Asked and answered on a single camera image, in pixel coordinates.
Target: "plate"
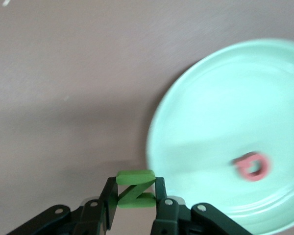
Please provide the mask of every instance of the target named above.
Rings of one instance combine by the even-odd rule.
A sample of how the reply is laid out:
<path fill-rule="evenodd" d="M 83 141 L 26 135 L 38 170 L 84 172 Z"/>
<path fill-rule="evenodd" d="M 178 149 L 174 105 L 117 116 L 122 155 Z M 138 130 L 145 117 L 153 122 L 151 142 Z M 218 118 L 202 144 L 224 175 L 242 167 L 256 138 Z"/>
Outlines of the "plate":
<path fill-rule="evenodd" d="M 239 43 L 188 69 L 154 114 L 147 164 L 189 208 L 210 203 L 256 235 L 293 226 L 294 42 Z"/>

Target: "pink ring-shaped object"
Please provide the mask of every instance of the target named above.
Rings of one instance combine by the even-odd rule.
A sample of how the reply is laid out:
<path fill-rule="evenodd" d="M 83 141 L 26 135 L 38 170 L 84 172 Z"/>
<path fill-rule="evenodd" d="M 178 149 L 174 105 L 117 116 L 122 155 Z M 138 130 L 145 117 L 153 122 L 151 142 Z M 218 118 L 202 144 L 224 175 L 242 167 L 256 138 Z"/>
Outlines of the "pink ring-shaped object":
<path fill-rule="evenodd" d="M 252 162 L 259 162 L 260 168 L 255 172 L 249 172 L 248 169 L 252 167 Z M 260 153 L 248 153 L 236 159 L 234 164 L 237 166 L 240 175 L 249 181 L 259 181 L 267 176 L 270 163 L 267 157 Z"/>

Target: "mint green plate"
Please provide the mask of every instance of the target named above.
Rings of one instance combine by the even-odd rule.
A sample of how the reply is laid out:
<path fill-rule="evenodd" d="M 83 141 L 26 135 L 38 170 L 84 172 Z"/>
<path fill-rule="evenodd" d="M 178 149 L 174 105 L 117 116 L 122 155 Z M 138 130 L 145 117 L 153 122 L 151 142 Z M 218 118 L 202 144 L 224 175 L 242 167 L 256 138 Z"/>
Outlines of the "mint green plate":
<path fill-rule="evenodd" d="M 233 164 L 253 151 L 270 163 L 256 182 Z M 293 226 L 294 42 L 236 44 L 187 70 L 154 115 L 147 163 L 189 208 L 210 203 L 256 235 Z"/>

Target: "gray table surface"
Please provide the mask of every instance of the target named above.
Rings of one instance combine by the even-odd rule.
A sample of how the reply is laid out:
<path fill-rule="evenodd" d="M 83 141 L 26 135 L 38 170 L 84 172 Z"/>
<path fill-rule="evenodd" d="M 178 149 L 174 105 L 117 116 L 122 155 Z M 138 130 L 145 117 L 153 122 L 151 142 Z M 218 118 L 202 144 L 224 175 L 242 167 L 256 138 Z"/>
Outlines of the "gray table surface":
<path fill-rule="evenodd" d="M 2 3 L 0 235 L 145 168 L 157 103 L 201 58 L 249 39 L 294 40 L 294 0 Z M 154 216 L 118 210 L 109 235 L 148 235 Z"/>

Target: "white speck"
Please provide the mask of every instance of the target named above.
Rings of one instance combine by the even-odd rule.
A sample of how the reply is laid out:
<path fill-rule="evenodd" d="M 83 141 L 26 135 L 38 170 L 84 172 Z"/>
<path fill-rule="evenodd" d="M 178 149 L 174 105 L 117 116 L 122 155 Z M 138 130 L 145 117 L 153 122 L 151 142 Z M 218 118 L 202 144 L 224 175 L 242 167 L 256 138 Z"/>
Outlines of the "white speck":
<path fill-rule="evenodd" d="M 67 95 L 66 97 L 63 98 L 64 101 L 67 101 L 70 98 L 69 95 Z"/>
<path fill-rule="evenodd" d="M 10 3 L 11 0 L 4 0 L 2 3 L 2 6 L 7 6 Z"/>

